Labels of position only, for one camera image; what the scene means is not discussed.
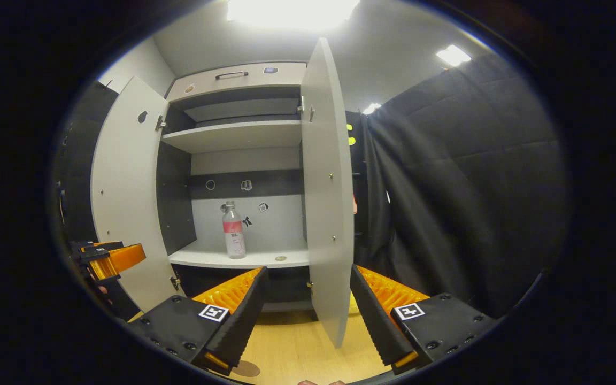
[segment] white shelf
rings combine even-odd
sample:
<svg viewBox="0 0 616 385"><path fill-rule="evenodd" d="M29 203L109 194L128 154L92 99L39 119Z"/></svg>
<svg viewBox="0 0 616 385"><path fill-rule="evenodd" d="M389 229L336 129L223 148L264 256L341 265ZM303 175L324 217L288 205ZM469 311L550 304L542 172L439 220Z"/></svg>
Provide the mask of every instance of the white shelf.
<svg viewBox="0 0 616 385"><path fill-rule="evenodd" d="M212 125L166 134L161 141L188 153L295 147L301 141L301 121L267 120Z"/></svg>
<svg viewBox="0 0 616 385"><path fill-rule="evenodd" d="M171 263L176 265L199 266L210 268L284 268L308 266L308 249L272 251L269 253L247 253L247 256L233 260L226 253L214 251L198 251L196 241L179 249L170 256ZM278 256L286 256L284 261L275 260Z"/></svg>

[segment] black handle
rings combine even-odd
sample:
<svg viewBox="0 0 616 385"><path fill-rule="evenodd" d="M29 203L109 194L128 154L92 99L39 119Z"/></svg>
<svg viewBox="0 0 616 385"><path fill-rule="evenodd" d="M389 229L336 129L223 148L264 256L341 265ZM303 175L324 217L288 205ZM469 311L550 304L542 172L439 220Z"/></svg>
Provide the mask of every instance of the black handle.
<svg viewBox="0 0 616 385"><path fill-rule="evenodd" d="M215 80L220 80L220 78L221 78L222 76L227 76L227 75L237 75L237 74L239 74L239 73L241 73L241 74L242 74L242 75L244 75L244 76L249 76L249 73L248 73L248 72L246 72L246 71L228 72L228 73L221 73L220 75L216 76L216 77L215 77Z"/></svg>

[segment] water bottle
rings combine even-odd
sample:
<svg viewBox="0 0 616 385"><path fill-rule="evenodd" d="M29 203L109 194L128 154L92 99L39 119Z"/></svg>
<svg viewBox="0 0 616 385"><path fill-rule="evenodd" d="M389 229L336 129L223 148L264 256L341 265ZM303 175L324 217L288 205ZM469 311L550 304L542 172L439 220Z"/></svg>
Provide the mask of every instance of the water bottle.
<svg viewBox="0 0 616 385"><path fill-rule="evenodd" d="M222 229L225 231L225 246L227 246L227 255L233 259L244 258L247 255L247 249L244 245L244 234L242 234L242 218L234 210L234 201L227 201L221 205L220 211L222 215Z"/></svg>

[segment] wooden floor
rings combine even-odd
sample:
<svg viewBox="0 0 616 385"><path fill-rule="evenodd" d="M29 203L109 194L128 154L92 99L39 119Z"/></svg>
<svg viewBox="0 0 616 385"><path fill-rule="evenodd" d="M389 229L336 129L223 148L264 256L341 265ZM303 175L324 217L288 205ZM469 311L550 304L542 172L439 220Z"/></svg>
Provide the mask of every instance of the wooden floor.
<svg viewBox="0 0 616 385"><path fill-rule="evenodd" d="M257 366L260 373L255 377L240 375L255 374L244 364L240 365L243 370L233 370L230 378L259 385L295 385L303 380L328 385L388 371L361 315L350 315L346 328L342 347L334 349L313 312L261 314L242 355L242 361Z"/></svg>

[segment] cabinet door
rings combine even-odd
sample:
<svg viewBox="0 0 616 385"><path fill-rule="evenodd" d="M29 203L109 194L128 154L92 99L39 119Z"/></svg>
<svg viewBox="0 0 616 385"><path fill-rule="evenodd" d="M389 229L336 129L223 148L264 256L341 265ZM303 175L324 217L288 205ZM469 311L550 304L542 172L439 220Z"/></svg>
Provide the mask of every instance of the cabinet door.
<svg viewBox="0 0 616 385"><path fill-rule="evenodd" d="M303 82L303 181L312 301L335 348L349 317L353 201L347 119L337 70L321 37Z"/></svg>
<svg viewBox="0 0 616 385"><path fill-rule="evenodd" d="M113 103L96 142L90 197L98 241L141 243L147 258L120 285L148 312L175 294L156 204L156 161L168 102L136 76Z"/></svg>

